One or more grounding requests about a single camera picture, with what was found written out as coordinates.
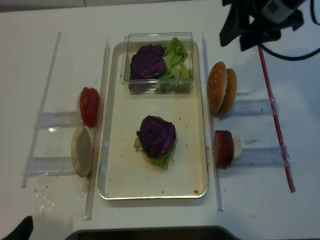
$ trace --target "purple cabbage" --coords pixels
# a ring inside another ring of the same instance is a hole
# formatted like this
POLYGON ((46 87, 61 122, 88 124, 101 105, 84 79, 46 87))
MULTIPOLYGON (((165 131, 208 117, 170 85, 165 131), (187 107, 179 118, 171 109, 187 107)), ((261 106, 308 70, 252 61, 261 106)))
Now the purple cabbage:
POLYGON ((161 45, 142 46, 132 57, 130 64, 129 89, 137 93, 145 92, 151 86, 150 83, 137 83, 134 80, 157 79, 166 69, 163 60, 165 49, 161 45))
POLYGON ((143 119, 140 131, 136 134, 143 150, 151 157, 168 152, 176 140, 175 126, 158 116, 147 116, 143 119))

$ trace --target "metal tray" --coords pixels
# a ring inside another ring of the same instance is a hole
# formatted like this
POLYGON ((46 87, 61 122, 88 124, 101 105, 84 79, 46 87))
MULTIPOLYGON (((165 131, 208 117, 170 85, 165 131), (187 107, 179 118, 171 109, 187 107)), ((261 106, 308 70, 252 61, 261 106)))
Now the metal tray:
POLYGON ((126 43, 113 50, 98 191, 106 200, 200 198, 208 190, 198 46, 193 42, 194 87, 186 94, 130 94, 122 84, 126 43), (134 141, 142 120, 160 116, 176 127, 168 170, 147 163, 134 141))

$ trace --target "red rod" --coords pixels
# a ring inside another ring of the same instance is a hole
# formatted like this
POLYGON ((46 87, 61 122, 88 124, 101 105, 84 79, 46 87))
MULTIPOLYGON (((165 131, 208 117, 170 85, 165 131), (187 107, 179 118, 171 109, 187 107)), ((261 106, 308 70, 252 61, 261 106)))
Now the red rod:
MULTIPOLYGON (((275 112, 276 106, 275 106, 275 103, 273 101, 274 95, 272 94, 272 90, 271 90, 271 85, 270 85, 270 81, 269 81, 269 77, 268 77, 268 71, 267 71, 267 66, 266 66, 264 53, 263 53, 263 51, 262 51, 260 46, 258 46, 258 50, 259 50, 259 55, 260 55, 260 60, 261 60, 261 66, 262 66, 262 70, 263 70, 265 85, 266 85, 266 89, 267 89, 268 95, 269 95, 270 104, 271 104, 273 112, 275 112)), ((277 114, 273 115, 273 120, 274 120, 276 134, 278 136, 278 140, 279 140, 279 144, 280 144, 280 148, 281 148, 281 152, 282 152, 282 158, 283 158, 283 163, 284 163, 284 170, 285 170, 286 180, 288 182, 288 185, 289 185, 291 193, 294 193, 296 191, 296 188, 295 188, 295 185, 294 185, 294 182, 293 182, 293 179, 292 179, 292 175, 291 175, 291 171, 290 171, 290 164, 289 164, 289 156, 288 156, 288 153, 287 153, 286 148, 285 148, 284 139, 282 137, 282 133, 281 133, 280 124, 279 124, 279 120, 278 120, 278 115, 277 114)))

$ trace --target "black cable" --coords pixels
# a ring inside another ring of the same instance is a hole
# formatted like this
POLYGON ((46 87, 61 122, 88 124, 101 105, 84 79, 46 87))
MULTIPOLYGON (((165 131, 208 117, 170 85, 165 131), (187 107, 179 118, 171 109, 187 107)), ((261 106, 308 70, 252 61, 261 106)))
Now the black cable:
MULTIPOLYGON (((315 2, 314 0, 310 0, 310 14, 311 14, 311 19, 313 21, 314 24, 320 25, 319 22, 317 22, 316 19, 316 14, 315 14, 315 2)), ((285 56, 285 55, 281 55, 278 54, 274 51, 271 51, 269 48, 267 48, 265 45, 260 44, 260 47, 265 50, 268 54, 278 58, 278 59, 282 59, 282 60, 286 60, 286 61, 301 61, 301 60, 305 60, 308 58, 313 57, 314 55, 320 53, 320 48, 318 48, 317 50, 314 50, 308 54, 302 55, 302 56, 285 56)))

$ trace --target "top bun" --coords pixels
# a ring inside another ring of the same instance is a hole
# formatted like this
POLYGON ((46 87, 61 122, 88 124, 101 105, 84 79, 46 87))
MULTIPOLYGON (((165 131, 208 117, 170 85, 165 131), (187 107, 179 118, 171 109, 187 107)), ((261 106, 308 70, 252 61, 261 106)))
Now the top bun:
POLYGON ((216 114, 221 108, 227 91, 227 68, 223 61, 217 62, 208 77, 206 93, 210 110, 216 114))
POLYGON ((237 95, 237 75, 231 68, 227 69, 226 72, 228 75, 226 92, 223 103, 216 113, 217 116, 224 116, 230 111, 237 95))

